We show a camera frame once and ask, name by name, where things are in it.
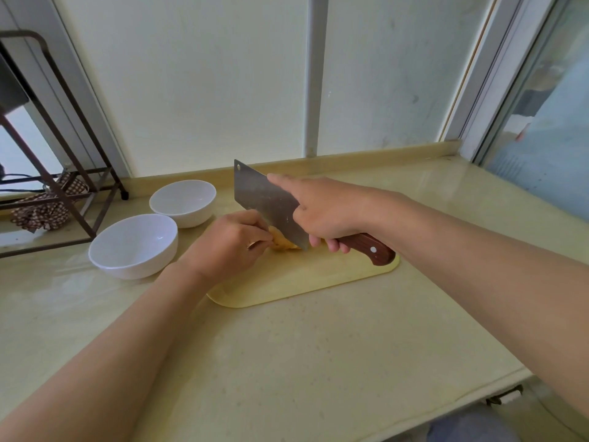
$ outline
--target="hand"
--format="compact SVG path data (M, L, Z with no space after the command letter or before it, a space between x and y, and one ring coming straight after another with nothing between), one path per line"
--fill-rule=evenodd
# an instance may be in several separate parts
M271 243L272 235L260 213L239 211L213 222L178 263L217 284L254 265Z
M293 178L268 174L268 180L298 200L300 206L295 210L293 218L309 233L312 246L318 246L321 238L324 238L329 251L341 249L348 253L350 248L335 238L365 232L364 205L372 188L331 178Z

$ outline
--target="cutting board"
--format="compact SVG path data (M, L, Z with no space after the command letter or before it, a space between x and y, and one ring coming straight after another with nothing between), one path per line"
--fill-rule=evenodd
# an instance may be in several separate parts
M249 307L388 273L398 265L399 254L392 263L375 266L354 250L331 253L325 243L308 251L267 250L254 267L217 286L209 297L225 307Z

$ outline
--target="knife handle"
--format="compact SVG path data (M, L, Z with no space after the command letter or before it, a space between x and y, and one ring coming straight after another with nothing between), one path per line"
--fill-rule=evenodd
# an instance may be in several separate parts
M372 265L388 265L393 262L395 252L370 234L361 233L339 237L338 242L364 253L372 260Z

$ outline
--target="knife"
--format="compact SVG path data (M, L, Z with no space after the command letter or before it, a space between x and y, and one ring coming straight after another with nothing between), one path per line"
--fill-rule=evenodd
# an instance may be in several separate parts
M295 245L309 248L309 234L293 220L299 203L291 193L272 184L268 178L238 160L233 164L235 201L245 209L257 210L264 220L278 228ZM373 265L388 265L395 252L370 234L361 233L340 237L339 242L364 253Z

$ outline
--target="metal rack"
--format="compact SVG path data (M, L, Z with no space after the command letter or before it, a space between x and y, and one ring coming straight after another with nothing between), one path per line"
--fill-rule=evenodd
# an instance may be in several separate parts
M8 256L16 256L18 254L26 254L26 253L33 253L37 251L43 251L53 248L60 248L63 246L70 246L70 245L77 245L79 243L88 243L92 242L92 240L96 237L100 224L106 215L110 204L114 199L114 195L116 194L117 190L121 192L122 200L129 199L129 193L125 190L124 186L122 185L121 179L117 176L117 173L113 169L112 164L110 163L104 149L100 145L96 134L92 130L90 123L88 122L87 118L85 117L82 109L80 109L74 95L72 94L70 88L68 87L63 75L61 74L60 70L58 69L55 60L51 56L49 52L49 48L47 46L47 42L45 39L39 34L31 30L9 30L9 31L0 31L0 40L1 39L9 39L9 38L32 38L35 39L41 48L43 56L47 61L49 67L51 68L52 72L55 74L57 81L60 83L61 88L63 88L65 95L67 96L69 102L71 103L72 107L74 108L77 116L80 118L82 125L86 129L86 132L90 136L92 143L96 147L99 155L101 156L104 167L100 167L97 169L90 169L85 170L82 165L80 164L79 160L77 159L76 155L72 152L70 146L64 139L63 135L57 129L55 123L50 118L47 113L47 110L43 107L40 103L39 99L35 95L34 91L31 89L29 83L27 83L26 79L23 77L22 73L16 66L14 60L11 58L10 54L4 47L4 45L0 44L0 55L3 57L4 61L6 62L7 66L10 68L12 74L18 81L19 85L21 86L24 93L30 99L30 101L34 104L35 108L39 111L40 116L43 120L47 123L51 132L55 135L55 138L59 142L60 146L65 151L65 154L68 156L70 161L72 162L75 171L72 171L68 176L68 179L64 183L63 186L59 186L59 184L55 181L55 178L59 177L61 174L50 174L40 160L35 156L34 152L29 148L26 142L22 139L16 129L11 125L9 120L4 115L0 115L0 126L3 126L6 132L10 135L10 137L14 140L17 146L21 149L21 151L26 155L35 169L39 172L38 177L28 177L28 178L16 178L12 180L0 180L0 185L4 184L14 184L14 183L22 183L24 181L42 181L52 193L56 195L56 197L50 199L41 199L41 200L30 200L30 201L19 201L20 199L13 199L7 201L0 201L0 210L3 209L14 209L20 207L27 207L27 206L36 206L39 204L46 204L46 203L57 203L62 202L65 207L69 210L70 214L76 219L76 221L80 224L80 226L86 231L88 237L81 238L77 240L70 240L67 242L61 243L53 243L50 245L40 245L32 248L25 248L19 250L13 250L8 252L0 253L0 258L6 258ZM100 174L100 178L97 182L94 182L90 177L90 174ZM71 194L68 195L66 193L67 188L70 184L76 179L76 177L82 177L84 182L88 185L89 192L83 194ZM111 176L114 180L113 184L105 185L107 183L108 176ZM85 215L88 212L88 209L92 205L92 202L97 198L98 193L101 191L109 191L106 201L104 205L100 209L100 212L94 221L94 224L90 226L90 224L86 221ZM86 199L84 205L79 210L76 208L74 202L77 200Z

